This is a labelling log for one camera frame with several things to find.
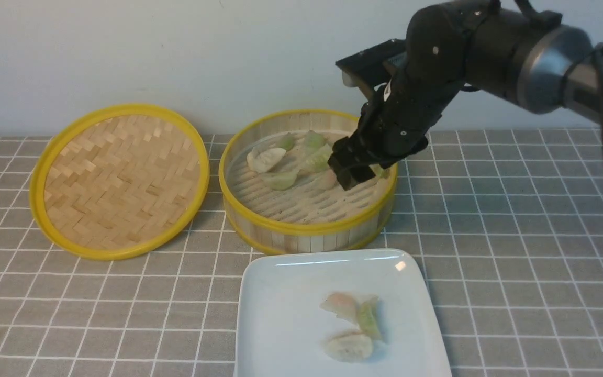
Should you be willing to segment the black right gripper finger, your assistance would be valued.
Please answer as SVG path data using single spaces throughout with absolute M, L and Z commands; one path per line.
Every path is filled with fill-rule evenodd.
M 369 164 L 356 161 L 352 157 L 331 155 L 328 165 L 333 170 L 338 184 L 345 191 L 376 177 L 376 173 Z

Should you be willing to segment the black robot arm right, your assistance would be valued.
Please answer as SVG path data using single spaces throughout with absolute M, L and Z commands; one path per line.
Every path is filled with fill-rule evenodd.
M 603 122 L 603 45 L 517 1 L 452 1 L 418 10 L 403 40 L 337 61 L 345 86 L 366 97 L 358 127 L 328 163 L 344 190 L 428 146 L 429 129 L 460 92 L 484 91 L 532 114 L 565 108 Z

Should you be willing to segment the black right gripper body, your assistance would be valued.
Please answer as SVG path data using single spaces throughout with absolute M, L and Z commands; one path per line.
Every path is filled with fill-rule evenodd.
M 421 152 L 426 134 L 466 85 L 467 31 L 414 32 L 404 39 L 406 60 L 362 106 L 358 127 L 333 146 L 333 155 L 384 169 Z

